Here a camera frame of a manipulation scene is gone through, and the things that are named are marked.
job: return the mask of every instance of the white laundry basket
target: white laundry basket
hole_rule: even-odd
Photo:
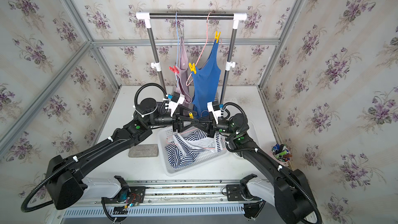
[[[181,136],[183,138],[185,138],[186,136],[188,136],[190,133],[197,131],[198,128],[196,127],[191,127],[189,128],[187,131],[183,132],[181,134]],[[207,150],[204,152],[199,153],[199,155],[196,157],[195,162],[193,162],[192,164],[188,165],[188,166],[184,166],[181,168],[173,168],[168,160],[168,156],[167,156],[167,150],[166,150],[166,146],[168,145],[167,142],[170,143],[170,141],[173,140],[173,135],[176,134],[177,132],[173,132],[173,128],[172,127],[167,127],[164,128],[163,130],[161,130],[160,132],[158,132],[158,147],[159,147],[159,155],[161,157],[161,160],[163,161],[163,168],[164,168],[164,172],[166,173],[166,175],[168,175],[169,177],[181,174],[183,172],[189,171],[191,169],[194,169],[196,167],[202,166],[204,164],[210,163],[220,157],[223,157],[225,155],[228,154],[228,150],[226,150],[225,148],[225,142],[224,142],[224,137],[221,136],[222,138],[222,148],[223,150],[221,152],[216,152],[213,153],[211,150]]]

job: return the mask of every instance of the white rack connector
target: white rack connector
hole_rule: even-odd
[[[156,71],[157,72],[159,72],[159,71],[162,71],[162,68],[161,68],[161,66],[160,66],[160,62],[151,62],[150,63],[150,66],[152,67],[152,68],[156,68]]]
[[[152,28],[152,25],[150,24],[150,16],[149,12],[136,12],[135,17],[138,20],[144,20],[145,21],[145,27],[147,29]]]
[[[225,70],[230,71],[232,67],[235,67],[235,62],[226,62],[225,64]]]
[[[238,29],[239,21],[245,21],[247,17],[247,13],[234,13],[234,25],[232,26],[232,29]]]

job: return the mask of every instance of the clothespin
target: clothespin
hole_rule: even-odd
[[[170,69],[173,73],[180,73],[180,71],[178,70],[178,68],[177,68],[176,66],[169,67],[169,69]]]
[[[193,71],[193,73],[196,74],[195,63],[189,63],[189,68],[191,69],[191,72]]]
[[[218,40],[220,39],[220,34],[221,34],[221,31],[218,32],[218,36],[217,36],[217,31],[216,31],[216,36],[214,37],[214,39],[217,40],[216,43],[218,43]]]

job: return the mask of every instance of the clothes hanger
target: clothes hanger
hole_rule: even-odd
[[[208,21],[209,21],[209,16],[210,16],[210,14],[211,14],[211,12],[209,12],[209,14],[207,15],[207,19],[206,19],[206,42],[205,42],[205,46],[203,47],[202,52],[200,52],[200,55],[199,55],[198,60],[196,61],[196,63],[194,63],[194,64],[189,63],[189,67],[190,67],[190,69],[191,69],[191,73],[189,74],[189,77],[187,78],[187,81],[185,82],[185,85],[186,85],[186,86],[191,85],[191,83],[193,82],[193,80],[191,80],[191,81],[189,82],[189,84],[188,84],[188,81],[189,81],[189,79],[190,79],[191,76],[192,76],[192,72],[194,72],[194,73],[196,74],[196,65],[198,64],[198,62],[199,62],[199,60],[200,60],[200,57],[202,56],[202,53],[203,53],[203,51],[205,50],[207,41],[209,40],[209,36],[208,36],[208,33],[207,33],[207,31],[209,30],[209,28],[208,28],[208,25],[207,25],[207,24],[208,24]]]

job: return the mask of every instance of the cable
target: cable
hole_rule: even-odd
[[[226,187],[224,187],[224,188],[221,189],[221,193],[222,193],[223,195],[227,195],[226,193],[224,194],[224,192],[223,192],[224,189],[226,189]]]
[[[260,149],[253,149],[253,148],[243,148],[243,149],[235,149],[232,150],[229,146],[228,143],[226,144],[226,149],[229,152],[243,152],[243,151],[251,151],[251,152],[256,152],[260,155],[262,155],[263,157],[265,157],[267,160],[269,160],[272,165],[274,165],[276,168],[278,168],[279,166],[281,166],[277,161],[275,161],[272,157],[270,157],[268,154],[266,154],[265,152],[263,152]],[[281,169],[278,170],[282,175],[284,175],[286,177],[286,179],[298,190],[300,191],[300,193],[306,198],[306,200],[309,202],[309,204],[311,205],[312,209],[315,212],[316,215],[316,219],[317,221],[315,223],[312,222],[308,222],[305,219],[302,219],[301,222],[306,223],[306,224],[321,224],[322,223],[322,217],[321,214],[316,206],[316,203],[311,199],[311,197],[308,195],[308,193],[303,189],[303,187],[301,187],[301,185],[296,182],[296,180],[294,180],[289,172],[285,171],[285,167],[281,166]]]
[[[231,113],[228,111],[228,109],[225,109],[225,110],[223,110],[223,111],[226,111],[227,115],[226,115],[226,117],[221,116],[221,119],[226,120],[226,119],[229,118],[229,116],[231,115]]]
[[[101,198],[101,203],[102,203],[103,211],[104,211],[105,215],[108,217],[108,219],[110,219],[111,221],[113,221],[113,223],[115,223],[115,222],[118,222],[118,223],[122,222],[122,221],[118,221],[118,220],[117,220],[117,217],[115,217],[114,219],[112,219],[112,216],[109,214],[108,210],[107,210],[106,207],[105,207],[105,201],[104,201],[104,199],[105,199],[105,197],[102,197],[102,198]]]
[[[114,137],[116,136],[117,130],[114,131],[113,135],[112,135],[112,139],[114,139]],[[77,160],[81,160],[83,157],[87,157],[88,155],[97,152],[101,149],[103,149],[104,147],[108,146],[109,144],[111,144],[112,141],[107,139],[105,141],[105,143],[101,144],[101,145],[96,145],[93,146],[92,148],[87,149],[83,154],[78,154],[76,155]],[[30,202],[30,200],[33,198],[33,196],[39,191],[39,189],[41,189],[42,187],[44,187],[47,182],[49,182],[51,179],[53,179],[54,177],[58,176],[59,174],[61,174],[62,172],[64,172],[64,170],[66,168],[68,168],[70,165],[72,165],[73,163],[75,163],[76,161],[71,159],[71,160],[67,160],[65,162],[65,164],[61,167],[59,167],[58,169],[56,169],[54,172],[51,173],[51,175],[49,175],[48,177],[46,177],[43,181],[41,181],[34,189],[32,189],[32,191],[27,195],[27,197],[25,198],[25,200],[22,202],[21,205],[21,211],[22,212],[31,212],[31,211],[35,211],[37,209],[43,208],[45,206],[48,206],[50,204],[53,203],[53,201],[48,201],[48,202],[44,202],[42,204],[33,206],[33,207],[28,207],[28,203]]]
[[[226,110],[226,106],[234,106],[236,107],[243,115],[243,124],[242,126],[236,131],[236,132],[241,132],[243,130],[243,128],[246,126],[247,122],[248,122],[248,118],[246,116],[245,111],[243,111],[242,107],[240,107],[238,104],[233,103],[233,102],[227,102],[224,104],[224,106],[222,107],[222,110],[225,111]]]
[[[141,87],[137,90],[137,92],[135,93],[135,96],[134,96],[134,106],[138,106],[138,95],[141,93],[141,91],[144,90],[145,87],[150,87],[150,86],[155,86],[155,87],[160,88],[160,89],[162,90],[162,92],[163,92],[164,98],[165,98],[165,99],[167,98],[167,97],[166,97],[167,92],[166,92],[166,90],[165,90],[161,85],[159,85],[159,84],[157,84],[157,83],[147,83],[147,84],[141,86]],[[159,112],[160,112],[161,114],[164,113],[164,112],[162,112],[162,108],[163,108],[163,106],[164,106],[166,103],[167,103],[167,100],[166,100],[166,101],[163,101],[162,105],[160,106]]]

